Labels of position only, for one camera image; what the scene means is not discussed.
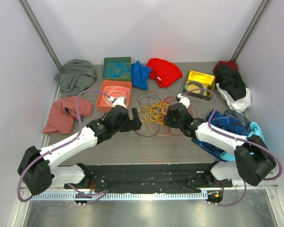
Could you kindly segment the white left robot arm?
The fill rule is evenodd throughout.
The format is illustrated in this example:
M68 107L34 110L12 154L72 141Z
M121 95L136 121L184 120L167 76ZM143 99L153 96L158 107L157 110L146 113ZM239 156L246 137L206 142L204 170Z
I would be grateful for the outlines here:
M142 123L136 108L132 108L132 115L131 119L127 108L116 105L103 119L92 120L81 131L58 143L40 149L29 147L18 167L20 180L17 188L24 183L34 196L60 184L69 183L82 189L90 187L92 173L84 164L61 164L79 152L111 139L117 132L139 130Z

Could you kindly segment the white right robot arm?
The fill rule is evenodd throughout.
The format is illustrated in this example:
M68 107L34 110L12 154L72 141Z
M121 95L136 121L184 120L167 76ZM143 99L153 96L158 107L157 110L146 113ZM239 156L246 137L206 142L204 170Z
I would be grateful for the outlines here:
M164 125L180 129L189 138L209 143L234 155L235 161L217 162L204 175L204 181L210 187L225 179L238 178L257 186L276 167L275 159L259 136L248 138L211 126L203 119L193 118L182 103L168 108Z

